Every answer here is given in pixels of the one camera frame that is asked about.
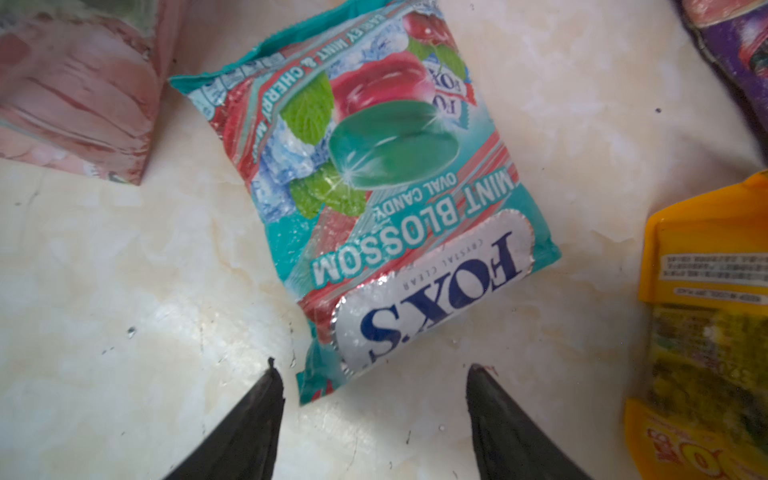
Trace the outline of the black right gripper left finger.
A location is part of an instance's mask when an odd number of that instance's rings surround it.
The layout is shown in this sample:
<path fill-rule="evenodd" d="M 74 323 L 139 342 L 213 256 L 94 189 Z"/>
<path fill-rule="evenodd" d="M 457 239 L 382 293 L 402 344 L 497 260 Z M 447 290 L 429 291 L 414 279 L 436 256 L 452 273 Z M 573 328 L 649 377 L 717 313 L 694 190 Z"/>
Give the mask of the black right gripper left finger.
<path fill-rule="evenodd" d="M 285 407 L 274 360 L 253 387 L 169 479 L 270 479 Z"/>

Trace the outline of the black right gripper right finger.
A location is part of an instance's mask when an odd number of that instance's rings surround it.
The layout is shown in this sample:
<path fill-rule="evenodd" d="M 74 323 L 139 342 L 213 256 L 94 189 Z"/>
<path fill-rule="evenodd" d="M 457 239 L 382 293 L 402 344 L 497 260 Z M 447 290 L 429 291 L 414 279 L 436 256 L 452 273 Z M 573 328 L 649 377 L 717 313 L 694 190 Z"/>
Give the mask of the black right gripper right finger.
<path fill-rule="evenodd" d="M 480 364 L 468 370 L 466 401 L 482 480 L 589 480 Z"/>

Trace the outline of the teal Fox's candy bag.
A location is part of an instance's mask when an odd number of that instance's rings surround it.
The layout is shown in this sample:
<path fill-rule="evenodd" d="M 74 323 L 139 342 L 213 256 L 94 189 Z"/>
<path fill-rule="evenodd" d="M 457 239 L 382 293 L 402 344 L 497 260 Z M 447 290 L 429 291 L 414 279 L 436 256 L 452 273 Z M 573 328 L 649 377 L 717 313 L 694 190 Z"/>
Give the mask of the teal Fox's candy bag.
<path fill-rule="evenodd" d="M 348 1 L 170 83 L 308 320 L 301 404 L 560 259 L 434 1 Z"/>

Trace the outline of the floral white paper bag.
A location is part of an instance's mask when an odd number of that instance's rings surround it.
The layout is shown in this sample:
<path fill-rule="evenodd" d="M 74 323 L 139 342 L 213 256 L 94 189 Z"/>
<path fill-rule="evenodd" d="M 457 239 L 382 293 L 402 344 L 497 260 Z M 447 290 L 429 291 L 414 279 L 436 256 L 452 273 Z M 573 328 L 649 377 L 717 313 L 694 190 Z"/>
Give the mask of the floral white paper bag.
<path fill-rule="evenodd" d="M 2 2 L 2 158 L 139 184 L 189 6 Z"/>

